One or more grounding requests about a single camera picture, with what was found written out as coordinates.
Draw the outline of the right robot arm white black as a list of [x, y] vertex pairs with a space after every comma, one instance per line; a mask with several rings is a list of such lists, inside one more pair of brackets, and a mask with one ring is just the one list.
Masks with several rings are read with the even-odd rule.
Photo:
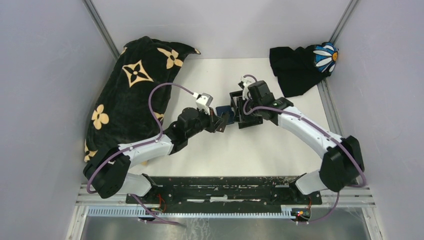
[[331, 190], [339, 192], [361, 177], [366, 183], [365, 166], [359, 141], [353, 137], [342, 137], [324, 129], [304, 115], [284, 97], [275, 98], [267, 83], [242, 78], [239, 86], [244, 100], [241, 112], [244, 115], [262, 117], [278, 127], [288, 130], [311, 147], [321, 158], [319, 169], [303, 174], [289, 189], [289, 199], [302, 204], [309, 194]]

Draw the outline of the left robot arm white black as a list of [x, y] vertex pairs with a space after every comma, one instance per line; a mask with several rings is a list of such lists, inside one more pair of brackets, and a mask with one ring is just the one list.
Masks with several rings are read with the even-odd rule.
[[127, 144], [106, 143], [86, 164], [83, 174], [87, 178], [86, 191], [107, 199], [125, 189], [135, 193], [135, 185], [146, 181], [141, 175], [128, 171], [137, 164], [175, 154], [188, 145], [189, 138], [207, 131], [224, 132], [230, 113], [220, 116], [214, 110], [207, 114], [198, 108], [186, 107], [177, 120], [163, 133], [154, 137]]

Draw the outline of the blue leather card holder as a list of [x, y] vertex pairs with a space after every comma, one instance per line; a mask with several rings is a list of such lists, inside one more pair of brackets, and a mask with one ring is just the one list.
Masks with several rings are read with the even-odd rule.
[[227, 125], [231, 125], [235, 123], [235, 120], [234, 120], [235, 114], [234, 114], [233, 108], [230, 105], [217, 106], [215, 110], [216, 110], [216, 114], [221, 118], [223, 117], [223, 115], [228, 115]]

